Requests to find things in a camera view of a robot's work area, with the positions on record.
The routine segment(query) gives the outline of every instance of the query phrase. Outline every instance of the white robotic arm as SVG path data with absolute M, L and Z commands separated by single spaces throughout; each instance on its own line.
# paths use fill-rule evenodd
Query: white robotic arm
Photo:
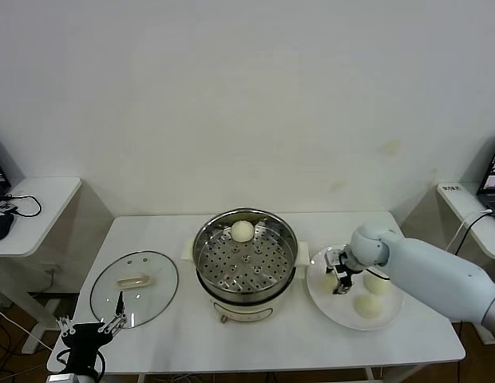
M 370 224 L 359 227 L 346 266 L 376 266 L 391 282 L 447 318 L 482 324 L 495 334 L 495 284 L 483 269 L 418 239 Z

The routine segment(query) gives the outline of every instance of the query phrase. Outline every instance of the glass lid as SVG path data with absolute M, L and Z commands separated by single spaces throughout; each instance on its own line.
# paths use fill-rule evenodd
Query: glass lid
M 127 322 L 124 329 L 141 326 L 162 313 L 178 286 L 175 264 L 155 251 L 128 254 L 111 263 L 97 278 L 90 304 L 100 322 L 113 319 L 123 291 Z

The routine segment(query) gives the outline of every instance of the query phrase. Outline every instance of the white plate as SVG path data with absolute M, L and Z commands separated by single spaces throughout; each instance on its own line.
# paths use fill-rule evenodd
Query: white plate
M 343 245 L 323 249 L 313 257 L 307 270 L 307 286 L 311 298 L 319 309 L 333 321 L 355 330 L 370 331 L 388 326 L 398 316 L 404 303 L 404 294 L 395 285 L 384 295 L 378 295 L 383 304 L 382 314 L 373 319 L 359 315 L 354 309 L 354 300 L 361 294 L 371 294 L 364 286 L 363 276 L 366 271 L 352 275 L 352 287 L 346 294 L 332 294 L 335 277 L 326 274 L 324 253 L 330 249 L 343 249 Z

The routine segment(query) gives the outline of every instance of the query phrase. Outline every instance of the table leg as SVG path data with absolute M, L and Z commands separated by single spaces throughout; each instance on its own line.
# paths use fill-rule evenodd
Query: table leg
M 382 379 L 384 383 L 400 383 L 411 375 L 417 373 L 420 369 L 426 365 L 403 365 L 399 367 L 392 367 L 390 371 L 386 373 L 386 376 Z
M 488 331 L 484 326 L 481 325 L 473 326 L 474 329 L 477 331 L 478 337 L 480 337 L 480 340 L 484 345 L 495 345 L 495 338 L 490 331 Z
M 6 308 L 11 307 L 11 301 L 1 291 L 0 291 L 0 303 Z
M 54 311 L 56 311 L 60 302 L 61 299 L 49 299 L 45 308 L 47 311 L 49 311 L 52 314 Z M 31 334 L 38 339 L 42 339 L 43 334 L 46 331 L 59 331 L 59 330 L 60 329 L 57 326 L 48 327 L 43 322 L 39 322 L 36 324 L 35 327 L 33 327 L 33 329 L 31 330 Z M 33 337 L 28 337 L 26 339 L 26 343 L 24 343 L 24 346 L 22 347 L 22 353 L 26 353 L 26 354 L 34 353 L 38 348 L 38 344 L 39 343 L 36 339 L 34 339 Z
M 26 313 L 35 318 L 38 322 L 43 323 L 47 327 L 57 328 L 56 318 L 46 310 L 44 306 L 31 298 L 20 286 L 15 282 L 2 266 L 0 259 L 0 290 L 13 303 L 23 309 Z

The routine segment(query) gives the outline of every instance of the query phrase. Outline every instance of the steamed bun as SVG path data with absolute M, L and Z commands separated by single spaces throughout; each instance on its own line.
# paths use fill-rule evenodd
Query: steamed bun
M 378 297 L 372 294 L 362 294 L 355 298 L 354 309 L 364 318 L 373 319 L 382 312 L 382 304 Z
M 251 241 L 255 235 L 255 228 L 248 221 L 237 221 L 232 225 L 230 235 L 236 242 Z

